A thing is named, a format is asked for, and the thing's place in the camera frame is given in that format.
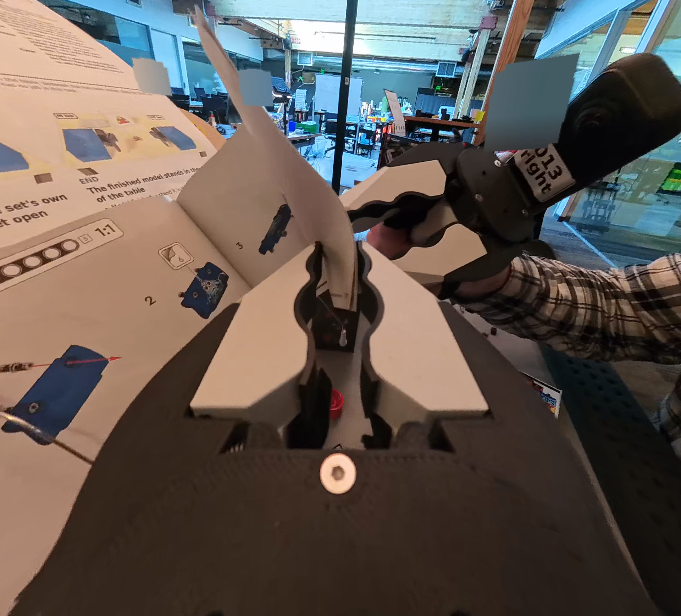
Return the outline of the colourful sticker sheet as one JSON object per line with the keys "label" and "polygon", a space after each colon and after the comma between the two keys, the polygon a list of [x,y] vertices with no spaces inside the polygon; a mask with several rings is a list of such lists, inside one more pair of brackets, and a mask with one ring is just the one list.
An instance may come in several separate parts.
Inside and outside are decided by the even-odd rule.
{"label": "colourful sticker sheet", "polygon": [[558,418],[560,413],[561,401],[563,398],[563,392],[557,389],[556,387],[553,387],[552,385],[548,384],[547,382],[535,378],[532,375],[529,375],[527,373],[523,373],[523,375],[526,378],[526,380],[530,383],[530,385],[533,387],[533,389],[539,393],[541,399],[544,400],[545,403],[547,403],[552,414],[556,416],[556,418]]}

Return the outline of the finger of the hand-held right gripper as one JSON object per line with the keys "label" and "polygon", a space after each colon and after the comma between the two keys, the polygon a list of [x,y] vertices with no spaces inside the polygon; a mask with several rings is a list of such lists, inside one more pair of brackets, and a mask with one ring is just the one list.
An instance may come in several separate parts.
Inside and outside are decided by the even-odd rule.
{"label": "finger of the hand-held right gripper", "polygon": [[384,167],[345,191],[340,202],[351,220],[382,218],[407,200],[441,197],[446,180],[438,160]]}
{"label": "finger of the hand-held right gripper", "polygon": [[383,223],[392,229],[403,229],[409,233],[412,247],[430,246],[438,241],[438,236],[457,222],[454,211],[444,196],[432,198],[413,198],[399,203],[388,210],[382,218],[350,220],[355,234],[365,233]]}

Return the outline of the person's right forearm plaid sleeve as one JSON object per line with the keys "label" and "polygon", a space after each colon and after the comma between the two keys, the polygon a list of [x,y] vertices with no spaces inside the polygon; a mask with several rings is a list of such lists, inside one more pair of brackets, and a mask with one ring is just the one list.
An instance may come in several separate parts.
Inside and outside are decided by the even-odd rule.
{"label": "person's right forearm plaid sleeve", "polygon": [[517,337],[582,359],[680,365],[680,254],[589,270],[516,257],[453,301]]}

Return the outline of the toy building instruction booklet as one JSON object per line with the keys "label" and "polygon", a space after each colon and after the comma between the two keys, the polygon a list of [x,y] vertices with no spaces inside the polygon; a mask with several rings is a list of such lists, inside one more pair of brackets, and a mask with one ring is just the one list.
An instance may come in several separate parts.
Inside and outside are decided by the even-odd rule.
{"label": "toy building instruction booklet", "polygon": [[205,16],[236,133],[175,197],[112,206],[1,247],[1,614],[61,534],[104,442],[149,380],[212,319],[315,242],[353,300],[338,195],[261,105]]}

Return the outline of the white whiteboard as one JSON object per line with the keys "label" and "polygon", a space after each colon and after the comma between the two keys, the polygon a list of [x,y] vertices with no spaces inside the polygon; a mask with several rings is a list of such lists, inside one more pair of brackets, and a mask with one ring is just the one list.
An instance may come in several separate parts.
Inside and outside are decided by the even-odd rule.
{"label": "white whiteboard", "polygon": [[[348,94],[348,116],[359,116],[362,107],[362,77],[351,77]],[[316,111],[338,113],[341,76],[317,74],[315,77],[314,106]]]}

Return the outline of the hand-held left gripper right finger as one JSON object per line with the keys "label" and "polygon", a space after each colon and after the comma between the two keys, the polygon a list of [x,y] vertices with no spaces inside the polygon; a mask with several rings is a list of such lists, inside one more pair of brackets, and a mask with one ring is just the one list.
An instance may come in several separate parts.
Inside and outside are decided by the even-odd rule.
{"label": "hand-held left gripper right finger", "polygon": [[364,414],[396,433],[406,423],[481,417],[484,398],[438,299],[367,243],[357,244]]}

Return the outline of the black stand pole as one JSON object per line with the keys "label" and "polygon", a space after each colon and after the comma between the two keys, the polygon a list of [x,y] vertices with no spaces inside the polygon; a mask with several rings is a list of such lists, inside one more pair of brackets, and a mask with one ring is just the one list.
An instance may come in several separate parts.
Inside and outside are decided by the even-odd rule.
{"label": "black stand pole", "polygon": [[341,65],[341,79],[336,118],[336,137],[334,141],[334,162],[331,186],[336,195],[340,194],[343,154],[345,152],[345,135],[347,132],[347,112],[351,83],[355,24],[358,12],[358,0],[347,0],[345,13],[344,46]]}

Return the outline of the person's right hand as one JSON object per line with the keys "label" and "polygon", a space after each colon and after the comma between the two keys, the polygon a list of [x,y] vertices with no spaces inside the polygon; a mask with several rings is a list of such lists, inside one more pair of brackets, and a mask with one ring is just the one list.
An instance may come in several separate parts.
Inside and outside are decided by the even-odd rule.
{"label": "person's right hand", "polygon": [[[403,229],[392,229],[383,223],[374,226],[368,232],[367,242],[388,259],[403,256],[413,246],[409,233]],[[502,289],[509,280],[511,266],[507,265],[499,273],[473,282],[461,282],[455,290],[455,297],[466,301],[487,299]]]}

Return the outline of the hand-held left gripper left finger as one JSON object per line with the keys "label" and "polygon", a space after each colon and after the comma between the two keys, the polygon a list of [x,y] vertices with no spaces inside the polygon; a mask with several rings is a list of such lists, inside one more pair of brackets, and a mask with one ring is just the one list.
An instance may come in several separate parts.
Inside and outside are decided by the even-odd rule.
{"label": "hand-held left gripper left finger", "polygon": [[301,411],[322,256],[319,243],[304,248],[242,298],[190,403],[194,416],[280,428]]}

